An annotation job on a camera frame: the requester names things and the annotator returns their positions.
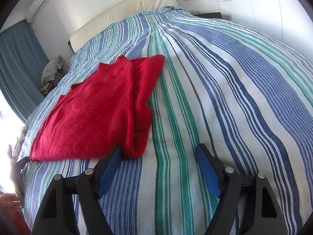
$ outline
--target red sweater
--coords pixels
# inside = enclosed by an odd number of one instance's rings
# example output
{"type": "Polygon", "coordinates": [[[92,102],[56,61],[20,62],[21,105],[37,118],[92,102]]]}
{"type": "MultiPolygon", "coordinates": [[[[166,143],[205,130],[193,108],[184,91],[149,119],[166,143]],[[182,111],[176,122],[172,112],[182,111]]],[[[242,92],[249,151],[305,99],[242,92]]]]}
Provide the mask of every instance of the red sweater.
{"type": "Polygon", "coordinates": [[[146,104],[163,63],[162,55],[100,63],[60,96],[33,141],[31,160],[104,158],[114,145],[124,158],[142,155],[151,126],[146,104]]]}
{"type": "Polygon", "coordinates": [[[19,211],[16,211],[16,214],[13,219],[13,225],[21,235],[30,235],[30,230],[19,211]]]}

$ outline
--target air conditioner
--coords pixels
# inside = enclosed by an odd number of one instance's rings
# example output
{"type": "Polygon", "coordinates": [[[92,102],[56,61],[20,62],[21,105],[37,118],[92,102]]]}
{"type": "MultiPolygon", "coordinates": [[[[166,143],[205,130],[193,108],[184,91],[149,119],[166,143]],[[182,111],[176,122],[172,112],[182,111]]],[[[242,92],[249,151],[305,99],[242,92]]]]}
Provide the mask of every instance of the air conditioner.
{"type": "Polygon", "coordinates": [[[35,0],[26,12],[27,22],[33,22],[35,17],[40,13],[42,8],[46,5],[49,0],[35,0]]]}

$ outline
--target person's hand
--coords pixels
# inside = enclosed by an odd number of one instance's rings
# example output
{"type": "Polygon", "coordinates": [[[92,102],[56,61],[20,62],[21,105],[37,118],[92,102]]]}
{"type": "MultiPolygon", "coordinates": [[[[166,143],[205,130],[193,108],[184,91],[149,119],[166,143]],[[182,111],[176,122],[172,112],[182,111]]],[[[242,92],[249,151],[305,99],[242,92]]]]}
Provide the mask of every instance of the person's hand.
{"type": "Polygon", "coordinates": [[[21,204],[19,197],[17,197],[15,193],[5,193],[0,196],[0,207],[6,212],[11,221],[13,221],[21,204]]]}

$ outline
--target fabric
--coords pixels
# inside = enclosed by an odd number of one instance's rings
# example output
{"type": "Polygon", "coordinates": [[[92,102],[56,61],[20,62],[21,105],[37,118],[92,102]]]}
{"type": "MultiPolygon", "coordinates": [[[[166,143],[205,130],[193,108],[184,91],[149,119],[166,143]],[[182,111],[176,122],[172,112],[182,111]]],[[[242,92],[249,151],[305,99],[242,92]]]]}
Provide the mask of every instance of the fabric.
{"type": "Polygon", "coordinates": [[[11,220],[8,218],[7,213],[0,207],[0,231],[5,235],[21,235],[11,220]]]}
{"type": "Polygon", "coordinates": [[[40,76],[48,62],[26,20],[0,33],[0,90],[22,122],[44,99],[40,76]]]}
{"type": "Polygon", "coordinates": [[[20,235],[30,235],[30,230],[25,223],[25,220],[19,211],[16,212],[13,225],[19,231],[20,235]]]}
{"type": "MultiPolygon", "coordinates": [[[[313,202],[312,64],[280,41],[231,21],[166,7],[112,24],[73,56],[68,74],[31,115],[19,157],[29,154],[60,95],[99,62],[122,54],[162,54],[165,64],[148,102],[152,125],[145,152],[122,162],[100,200],[113,233],[204,234],[218,203],[194,158],[196,145],[204,143],[225,166],[243,174],[263,172],[288,234],[296,234],[313,202]]],[[[29,163],[23,210],[28,224],[55,174],[75,176],[96,162],[29,163]]],[[[86,234],[77,196],[74,209],[86,234]]],[[[239,208],[233,231],[240,219],[239,208]]]]}
{"type": "Polygon", "coordinates": [[[163,63],[162,55],[100,63],[60,96],[34,139],[31,160],[104,158],[115,145],[122,147],[124,158],[141,156],[151,126],[146,104],[163,63]]]}
{"type": "Polygon", "coordinates": [[[51,91],[51,87],[52,87],[52,82],[47,83],[40,89],[40,93],[42,93],[43,96],[46,96],[49,93],[49,91],[51,91]]]}
{"type": "Polygon", "coordinates": [[[55,74],[57,70],[60,70],[64,64],[64,59],[62,56],[58,56],[49,62],[43,69],[41,73],[40,83],[41,86],[45,86],[48,82],[55,79],[55,74]]]}
{"type": "Polygon", "coordinates": [[[18,140],[17,140],[15,147],[14,147],[14,150],[12,152],[12,157],[13,157],[14,161],[16,161],[16,158],[18,157],[19,152],[21,151],[22,145],[23,145],[24,140],[25,140],[26,133],[27,133],[27,127],[23,126],[20,129],[20,135],[18,136],[18,140]]]}

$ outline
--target blue gripper pad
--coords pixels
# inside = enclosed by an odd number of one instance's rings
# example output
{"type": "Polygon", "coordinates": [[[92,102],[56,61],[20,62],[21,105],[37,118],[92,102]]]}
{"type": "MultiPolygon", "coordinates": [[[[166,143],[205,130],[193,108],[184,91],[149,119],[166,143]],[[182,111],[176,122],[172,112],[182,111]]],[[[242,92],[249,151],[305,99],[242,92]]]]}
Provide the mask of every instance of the blue gripper pad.
{"type": "Polygon", "coordinates": [[[107,194],[111,183],[114,179],[114,176],[121,166],[122,163],[122,148],[117,147],[117,150],[112,155],[109,163],[107,164],[105,170],[103,171],[100,181],[99,181],[99,189],[98,189],[98,197],[101,198],[103,195],[107,194]]]}
{"type": "Polygon", "coordinates": [[[219,187],[219,177],[200,146],[196,147],[195,155],[209,191],[220,198],[222,191],[219,187]]]}

